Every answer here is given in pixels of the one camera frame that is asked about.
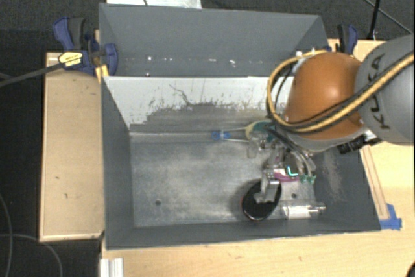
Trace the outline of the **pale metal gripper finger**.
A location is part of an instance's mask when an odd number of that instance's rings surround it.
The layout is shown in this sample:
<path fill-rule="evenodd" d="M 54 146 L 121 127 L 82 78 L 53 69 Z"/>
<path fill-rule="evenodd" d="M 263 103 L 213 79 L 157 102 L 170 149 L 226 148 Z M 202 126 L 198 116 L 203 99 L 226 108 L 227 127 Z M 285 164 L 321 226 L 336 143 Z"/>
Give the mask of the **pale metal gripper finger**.
<path fill-rule="evenodd" d="M 270 179 L 270 173 L 268 171 L 263 171 L 261 176 L 260 191 L 254 195 L 254 199 L 257 204 L 265 204 L 270 202 L 268 197 Z"/>
<path fill-rule="evenodd" d="M 278 179 L 271 180 L 268 187 L 268 198 L 270 202 L 277 203 L 281 196 L 281 182 Z"/>

